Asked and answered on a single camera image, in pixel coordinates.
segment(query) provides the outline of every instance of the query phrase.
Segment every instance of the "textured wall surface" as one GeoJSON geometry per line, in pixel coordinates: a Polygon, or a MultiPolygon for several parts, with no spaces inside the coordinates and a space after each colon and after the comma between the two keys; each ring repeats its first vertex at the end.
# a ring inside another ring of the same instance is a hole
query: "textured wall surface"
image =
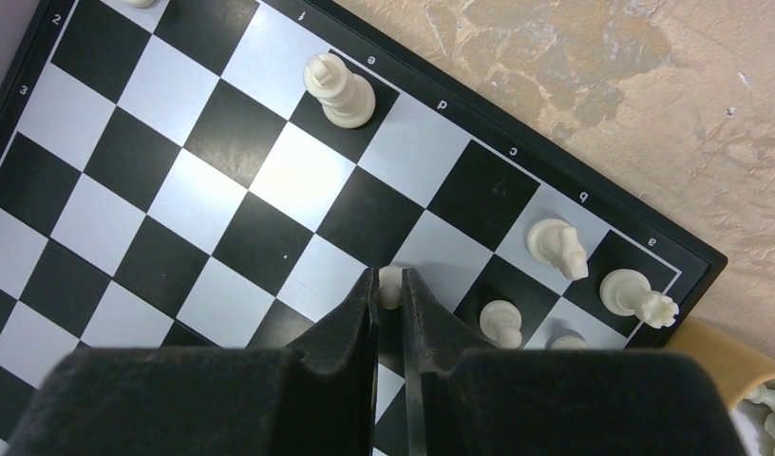
{"type": "Polygon", "coordinates": [[[693,315],[775,357],[775,2],[338,1],[726,254],[693,315]]]}

